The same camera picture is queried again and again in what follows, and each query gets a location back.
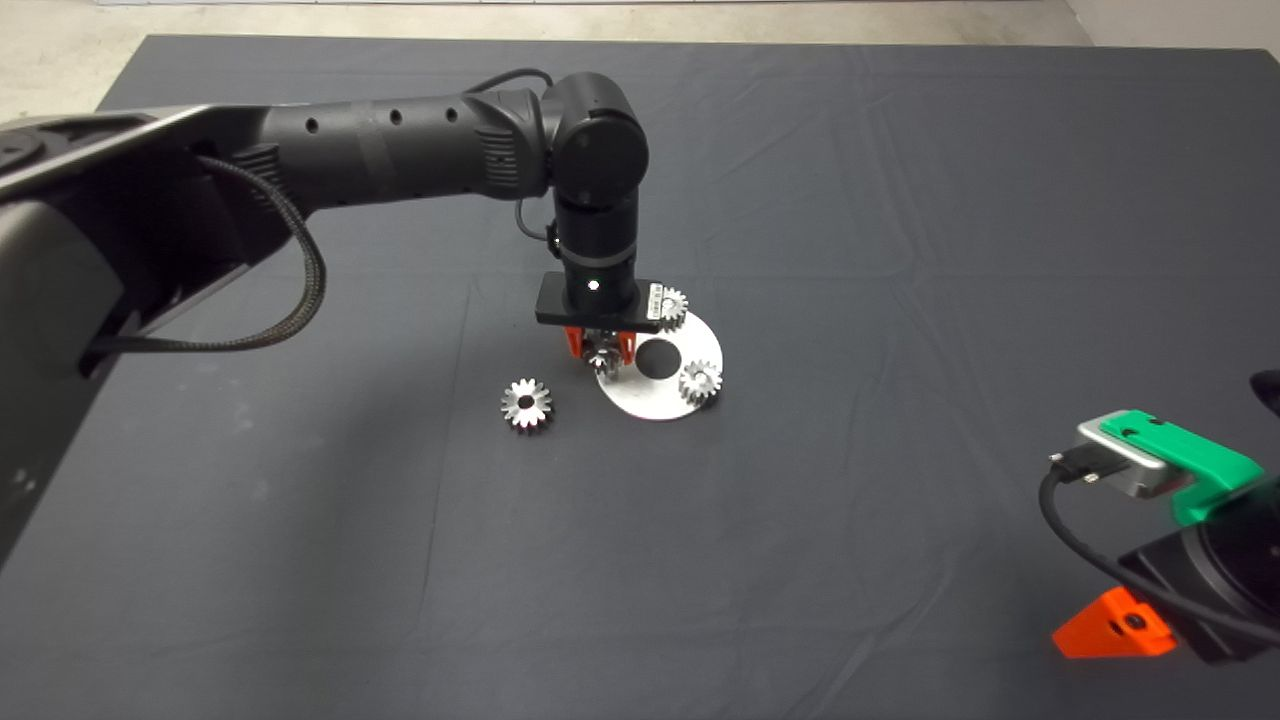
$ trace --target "black cable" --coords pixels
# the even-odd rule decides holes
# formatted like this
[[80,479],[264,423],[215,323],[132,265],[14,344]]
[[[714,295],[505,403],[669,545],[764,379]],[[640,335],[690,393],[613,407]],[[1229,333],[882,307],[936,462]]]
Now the black cable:
[[1047,475],[1044,475],[1044,479],[1041,480],[1039,488],[1041,514],[1044,515],[1044,521],[1048,523],[1053,534],[1056,534],[1059,539],[1066,544],[1066,547],[1071,548],[1071,551],[1084,559],[1084,561],[1089,565],[1093,565],[1098,570],[1102,570],[1107,575],[1119,580],[1121,584],[1138,591],[1160,605],[1165,605],[1171,610],[1181,612],[1183,615],[1215,625],[1222,630],[1240,635],[1242,638],[1248,638],[1253,642],[1271,647],[1280,647],[1280,630],[1261,623],[1244,620],[1235,615],[1220,612],[1212,607],[1207,607],[1192,600],[1187,600],[1185,597],[1174,594],[1153,580],[1128,570],[1115,560],[1100,553],[1085,544],[1084,541],[1075,537],[1075,533],[1068,529],[1068,527],[1062,523],[1062,518],[1057,514],[1057,506],[1055,505],[1055,491],[1057,489],[1057,486],[1074,479],[1075,478],[1070,477],[1070,474],[1062,468],[1055,466]]
[[540,232],[538,232],[535,229],[531,229],[529,225],[525,224],[525,199],[524,197],[521,197],[520,200],[516,200],[516,227],[520,228],[520,232],[527,234],[529,237],[531,237],[534,240],[538,240],[538,241],[541,241],[541,242],[547,242],[547,234],[545,233],[540,233]]
[[284,224],[302,247],[306,273],[302,299],[298,300],[297,306],[279,323],[239,340],[202,342],[157,337],[102,337],[93,342],[91,346],[92,352],[109,355],[113,352],[234,352],[238,350],[256,350],[284,342],[298,334],[315,318],[316,311],[320,309],[320,302],[324,300],[325,292],[324,258],[320,255],[320,249],[316,246],[315,238],[311,237],[311,231],[307,229],[302,213],[298,211],[293,201],[266,179],[238,165],[215,158],[201,156],[197,160],[212,174],[234,178],[253,187],[275,206],[275,210],[280,214],[280,219],[284,220]]
[[516,68],[513,70],[507,70],[504,73],[495,74],[492,78],[479,85],[474,85],[463,90],[462,92],[484,92],[485,90],[493,90],[494,87],[498,87],[499,85],[507,81],[516,79],[520,77],[540,78],[543,82],[547,83],[547,87],[556,85],[556,81],[552,79],[552,76],[547,74],[544,70],[539,70],[538,68]]

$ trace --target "white wall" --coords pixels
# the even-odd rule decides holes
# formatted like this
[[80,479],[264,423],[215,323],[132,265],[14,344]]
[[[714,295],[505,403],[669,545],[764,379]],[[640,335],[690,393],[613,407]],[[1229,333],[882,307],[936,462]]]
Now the white wall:
[[1096,45],[1265,47],[1280,58],[1280,0],[1068,0]]

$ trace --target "metal gear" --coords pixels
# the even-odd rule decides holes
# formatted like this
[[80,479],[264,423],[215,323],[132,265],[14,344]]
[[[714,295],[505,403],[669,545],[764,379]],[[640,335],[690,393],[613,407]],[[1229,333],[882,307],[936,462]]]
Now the metal gear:
[[584,355],[586,365],[595,370],[596,375],[613,377],[622,366],[622,351],[613,346],[594,347]]
[[552,421],[552,391],[534,378],[511,383],[502,391],[502,416],[517,433],[536,433]]
[[705,360],[694,360],[680,372],[680,395],[690,405],[705,405],[716,400],[723,384],[719,368]]
[[658,325],[664,331],[677,329],[685,324],[689,313],[689,297],[673,287],[662,291],[662,309],[658,311]]

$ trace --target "concrete floor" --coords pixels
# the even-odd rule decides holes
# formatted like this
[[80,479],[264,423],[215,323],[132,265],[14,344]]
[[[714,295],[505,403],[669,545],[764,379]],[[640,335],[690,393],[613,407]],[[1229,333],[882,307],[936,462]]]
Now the concrete floor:
[[1089,45],[1065,0],[659,5],[140,5],[0,0],[0,120],[92,110],[148,33]]

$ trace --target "green 3d-printed part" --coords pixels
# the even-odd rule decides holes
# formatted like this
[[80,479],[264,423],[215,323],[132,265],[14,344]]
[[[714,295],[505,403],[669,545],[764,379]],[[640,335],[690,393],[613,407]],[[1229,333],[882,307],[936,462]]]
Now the green 3d-printed part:
[[1220,502],[1266,473],[1239,452],[1166,423],[1142,410],[1130,410],[1102,423],[1102,432],[1190,473],[1190,487],[1174,493],[1174,520],[1199,523]]

